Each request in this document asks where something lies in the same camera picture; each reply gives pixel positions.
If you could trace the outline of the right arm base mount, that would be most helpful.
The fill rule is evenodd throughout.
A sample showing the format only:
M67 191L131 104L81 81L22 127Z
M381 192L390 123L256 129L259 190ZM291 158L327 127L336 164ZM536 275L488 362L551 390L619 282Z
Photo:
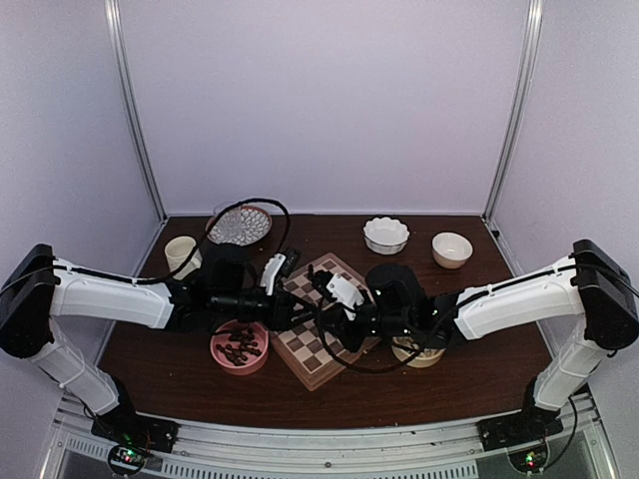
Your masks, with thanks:
M515 471L541 473L550 463L548 437L563 431L558 415L558 411L532 407L480 420L477 429L483 450L505 449Z

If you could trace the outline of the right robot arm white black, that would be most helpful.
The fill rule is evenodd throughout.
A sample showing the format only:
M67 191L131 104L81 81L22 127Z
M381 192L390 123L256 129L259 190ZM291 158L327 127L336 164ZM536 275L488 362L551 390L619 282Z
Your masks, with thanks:
M403 364L428 349L444 349L455 334L481 339L497 331L554 318L575 327L550 364L526 389L521 411L510 416L518 439L534 439L604 357L638 339L638 291L628 273L595 242L582 239L550 266L498 283L429 296L413 270L385 263L369 272L366 289L336 273L309 270L313 287L341 314L316 319L347 349L374 336L410 340Z

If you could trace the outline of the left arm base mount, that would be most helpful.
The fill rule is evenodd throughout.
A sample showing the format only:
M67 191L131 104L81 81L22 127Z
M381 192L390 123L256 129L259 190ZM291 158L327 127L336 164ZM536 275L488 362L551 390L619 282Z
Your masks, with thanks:
M154 452L173 451L179 432L175 421L140 415L123 406L99 415L84 405L83 412L92 420L93 435L114 442L106 461L116 476L141 472Z

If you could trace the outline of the wooden chess board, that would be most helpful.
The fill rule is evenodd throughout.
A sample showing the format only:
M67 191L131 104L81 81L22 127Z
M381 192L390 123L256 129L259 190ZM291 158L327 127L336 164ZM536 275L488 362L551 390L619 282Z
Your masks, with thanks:
M314 272L337 273L357 288L365 289L363 277L334 253L311 261ZM320 294L307 277L308 265L301 266L285 281L284 289L308 303L317 303ZM344 370L323 347L319 332L311 319L294 329L270 333L271 347L308 391L314 391Z

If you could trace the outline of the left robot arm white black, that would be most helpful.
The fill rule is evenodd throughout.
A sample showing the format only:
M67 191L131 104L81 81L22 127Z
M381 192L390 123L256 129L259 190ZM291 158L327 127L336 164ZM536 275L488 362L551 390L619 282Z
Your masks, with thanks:
M127 277L94 271L38 244L1 288L1 348L29 359L81 399L123 443L144 432L124 384L88 363L55 325L58 317L110 320L169 332L214 330L228 319L289 330L310 318L312 305L282 285L295 250L275 254L257 273L239 246L205 253L184 277Z

